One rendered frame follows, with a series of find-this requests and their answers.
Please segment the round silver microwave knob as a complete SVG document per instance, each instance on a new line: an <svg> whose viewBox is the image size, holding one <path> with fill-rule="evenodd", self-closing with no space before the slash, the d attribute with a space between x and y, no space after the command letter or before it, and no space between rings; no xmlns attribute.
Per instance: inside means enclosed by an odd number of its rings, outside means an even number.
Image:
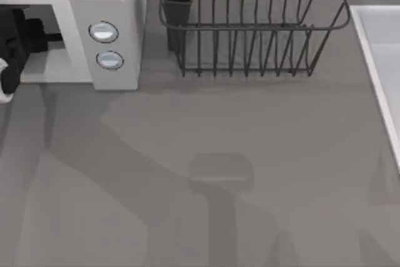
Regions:
<svg viewBox="0 0 400 267"><path fill-rule="evenodd" d="M106 51L96 55L97 64L107 70L117 70L124 65L124 58L115 51Z"/></svg>
<svg viewBox="0 0 400 267"><path fill-rule="evenodd" d="M90 37L99 43L112 43L119 37L117 27L107 21L91 24L88 31Z"/></svg>

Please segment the white sink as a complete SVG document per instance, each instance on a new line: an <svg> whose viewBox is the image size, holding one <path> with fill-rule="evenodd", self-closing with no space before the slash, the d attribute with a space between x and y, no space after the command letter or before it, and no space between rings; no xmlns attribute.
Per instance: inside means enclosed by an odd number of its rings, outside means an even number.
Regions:
<svg viewBox="0 0 400 267"><path fill-rule="evenodd" d="M400 174L400 5L352 5L350 10Z"/></svg>

